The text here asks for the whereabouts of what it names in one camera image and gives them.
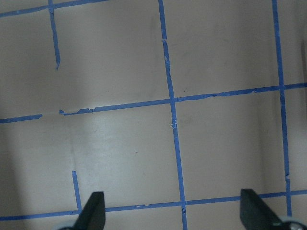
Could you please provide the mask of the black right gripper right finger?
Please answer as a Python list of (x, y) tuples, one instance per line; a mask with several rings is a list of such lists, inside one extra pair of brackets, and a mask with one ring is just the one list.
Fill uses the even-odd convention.
[(246, 230), (286, 230), (288, 227), (253, 189), (241, 189), (240, 220)]

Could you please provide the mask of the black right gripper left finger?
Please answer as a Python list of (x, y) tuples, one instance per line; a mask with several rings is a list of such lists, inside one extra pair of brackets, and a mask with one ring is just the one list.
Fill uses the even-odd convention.
[(93, 192), (74, 223), (73, 230), (103, 230), (106, 224), (104, 192)]

